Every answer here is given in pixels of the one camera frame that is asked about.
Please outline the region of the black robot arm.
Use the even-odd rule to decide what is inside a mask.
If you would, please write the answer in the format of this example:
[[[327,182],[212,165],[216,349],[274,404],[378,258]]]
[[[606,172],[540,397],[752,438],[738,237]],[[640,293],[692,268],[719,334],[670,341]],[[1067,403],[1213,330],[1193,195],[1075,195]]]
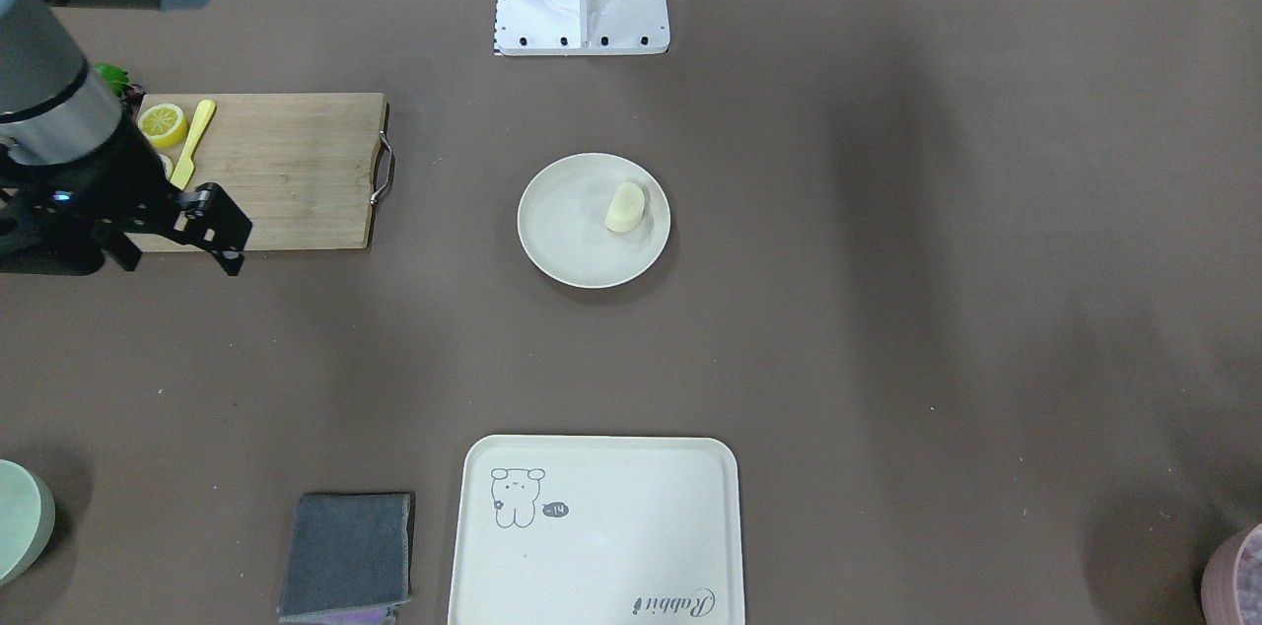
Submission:
[[[252,223],[216,183],[180,189],[56,8],[192,10],[209,0],[1,0],[3,271],[131,271],[133,235],[209,253],[239,275]]]

